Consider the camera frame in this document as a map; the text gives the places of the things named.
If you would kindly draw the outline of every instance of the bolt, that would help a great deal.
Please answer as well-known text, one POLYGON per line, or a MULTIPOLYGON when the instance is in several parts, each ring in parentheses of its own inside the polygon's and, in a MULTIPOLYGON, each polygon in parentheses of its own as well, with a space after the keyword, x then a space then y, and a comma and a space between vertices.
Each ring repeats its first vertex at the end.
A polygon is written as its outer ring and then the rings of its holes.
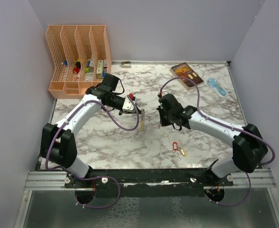
POLYGON ((103 177, 103 178, 101 179, 101 182, 104 183, 104 184, 106 184, 107 181, 108 181, 108 179, 107 179, 106 177, 103 177))
POLYGON ((196 178, 195 177, 190 177, 190 180, 191 180, 192 183, 196 182, 196 178))
POLYGON ((70 182, 71 182, 71 180, 70 180, 68 177, 65 177, 64 183, 65 183, 65 184, 69 184, 70 182))
POLYGON ((228 175, 228 176, 227 176, 227 180, 230 181, 230 182, 232 182, 232 181, 233 181, 233 177, 232 177, 231 175, 228 175))

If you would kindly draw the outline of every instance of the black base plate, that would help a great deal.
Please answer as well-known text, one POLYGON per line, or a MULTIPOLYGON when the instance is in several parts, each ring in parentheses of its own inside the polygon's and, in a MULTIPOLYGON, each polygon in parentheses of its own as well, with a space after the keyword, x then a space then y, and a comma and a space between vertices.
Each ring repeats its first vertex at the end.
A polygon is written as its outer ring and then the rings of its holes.
MULTIPOLYGON (((205 168, 198 169, 125 169, 125 170, 92 170, 88 177, 110 176, 115 178, 121 188, 121 197, 169 197, 192 196, 203 197, 204 186, 214 186, 212 180, 205 176, 205 168)), ((92 181, 78 180, 70 177, 71 182, 65 188, 93 188, 92 181)), ((219 181, 221 186, 232 186, 233 182, 226 177, 219 181)), ((117 195, 117 185, 109 180, 103 184, 101 179, 95 181, 96 197, 111 198, 117 195)))

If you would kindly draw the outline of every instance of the plastic organizer bin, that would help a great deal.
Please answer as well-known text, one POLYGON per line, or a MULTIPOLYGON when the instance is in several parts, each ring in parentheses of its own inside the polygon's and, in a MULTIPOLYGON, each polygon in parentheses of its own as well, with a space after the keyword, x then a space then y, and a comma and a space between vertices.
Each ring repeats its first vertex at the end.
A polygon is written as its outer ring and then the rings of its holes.
POLYGON ((48 89, 54 98, 81 99, 88 88, 99 84, 102 79, 96 74, 98 60, 106 59, 106 71, 111 73, 112 59, 105 25, 50 25, 46 39, 55 64, 48 89), (74 74, 77 59, 80 59, 81 68, 74 74), (94 72, 88 81, 85 68, 90 59, 94 60, 94 72))

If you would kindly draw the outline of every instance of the red key tag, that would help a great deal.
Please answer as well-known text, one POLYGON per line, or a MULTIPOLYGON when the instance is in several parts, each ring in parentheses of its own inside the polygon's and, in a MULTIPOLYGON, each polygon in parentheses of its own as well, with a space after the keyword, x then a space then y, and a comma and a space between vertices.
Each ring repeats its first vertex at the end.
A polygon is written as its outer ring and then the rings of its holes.
POLYGON ((174 151, 176 151, 176 150, 177 150, 177 148, 178 148, 178 146, 177 146, 177 142, 173 142, 172 146, 173 146, 173 150, 174 150, 174 151))

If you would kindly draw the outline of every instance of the key tag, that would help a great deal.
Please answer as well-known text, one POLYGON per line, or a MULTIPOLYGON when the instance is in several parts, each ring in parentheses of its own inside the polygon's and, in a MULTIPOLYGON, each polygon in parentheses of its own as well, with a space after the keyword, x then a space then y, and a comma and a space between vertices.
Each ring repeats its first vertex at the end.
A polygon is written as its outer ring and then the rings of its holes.
POLYGON ((172 146, 173 146, 173 154, 178 158, 178 160, 181 160, 177 154, 177 150, 178 150, 177 142, 173 142, 172 146))

